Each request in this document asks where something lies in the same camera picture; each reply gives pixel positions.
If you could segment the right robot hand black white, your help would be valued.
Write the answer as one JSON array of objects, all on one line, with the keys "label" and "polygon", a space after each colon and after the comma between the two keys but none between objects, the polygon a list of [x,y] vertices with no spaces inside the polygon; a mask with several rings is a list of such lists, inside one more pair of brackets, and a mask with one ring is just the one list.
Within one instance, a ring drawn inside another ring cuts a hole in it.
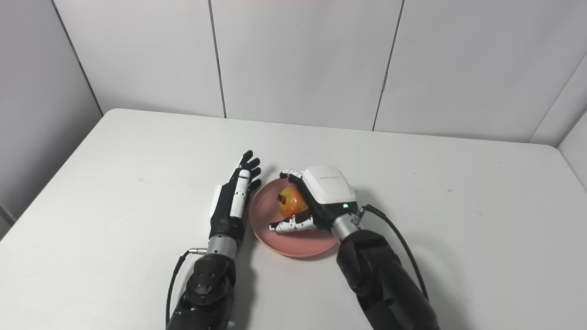
[{"label": "right robot hand black white", "polygon": [[292,183],[308,206],[284,220],[270,223],[268,229],[277,234],[318,228],[344,240],[359,230],[354,219],[359,212],[356,193],[343,173],[334,166],[313,166],[305,170],[290,169],[280,173]]}]

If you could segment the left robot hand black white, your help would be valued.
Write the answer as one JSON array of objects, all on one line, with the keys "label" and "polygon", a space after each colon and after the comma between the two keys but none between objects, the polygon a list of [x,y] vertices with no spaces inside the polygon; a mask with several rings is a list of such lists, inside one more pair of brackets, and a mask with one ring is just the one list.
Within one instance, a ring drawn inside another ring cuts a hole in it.
[{"label": "left robot hand black white", "polygon": [[244,237],[243,213],[249,195],[260,188],[260,159],[252,150],[245,152],[229,180],[220,186],[211,215],[209,237],[229,237],[239,244]]}]

